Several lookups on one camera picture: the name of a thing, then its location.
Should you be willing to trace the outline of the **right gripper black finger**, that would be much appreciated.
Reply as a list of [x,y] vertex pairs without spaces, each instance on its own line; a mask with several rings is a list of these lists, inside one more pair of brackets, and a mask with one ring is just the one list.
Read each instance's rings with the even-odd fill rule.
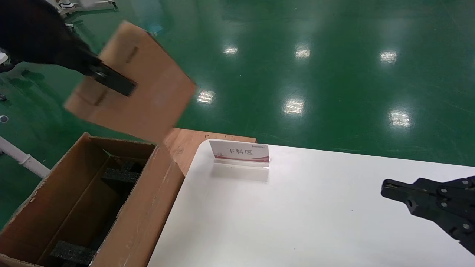
[[475,253],[475,178],[447,182],[419,178],[412,184],[386,179],[381,195],[404,203],[413,216],[430,220]]

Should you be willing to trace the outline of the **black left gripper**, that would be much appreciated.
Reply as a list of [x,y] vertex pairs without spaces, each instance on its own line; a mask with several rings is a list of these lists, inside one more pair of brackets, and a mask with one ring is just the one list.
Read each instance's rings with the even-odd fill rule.
[[20,61],[59,65],[131,96],[137,83],[105,65],[45,0],[0,2],[1,48]]

